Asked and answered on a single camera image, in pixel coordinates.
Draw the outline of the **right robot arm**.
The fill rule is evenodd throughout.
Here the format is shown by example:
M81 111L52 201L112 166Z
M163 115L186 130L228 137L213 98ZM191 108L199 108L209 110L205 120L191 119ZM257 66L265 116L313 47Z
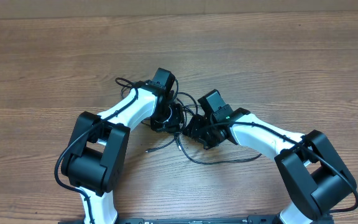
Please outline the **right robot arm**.
M233 110L217 90L198 102L204 113L192 117L183 135L204 149L228 140L276 163L291 203L276 215L274 223L322 222L332 213L358 207L356 180L324 133L301 134L275 127L244 108ZM336 208L350 194L355 204L344 210Z

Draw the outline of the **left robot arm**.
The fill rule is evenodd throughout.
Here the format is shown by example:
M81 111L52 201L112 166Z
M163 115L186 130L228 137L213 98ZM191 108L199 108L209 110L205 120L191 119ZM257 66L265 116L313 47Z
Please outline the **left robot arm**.
M85 211L79 223L117 223L113 190L122 174L129 135L143 120L155 132L178 133L184 123L181 105L174 102L178 85L174 74L158 68L153 79L116 83L129 94L116 106L77 117L68 146L54 168L61 187L77 192Z

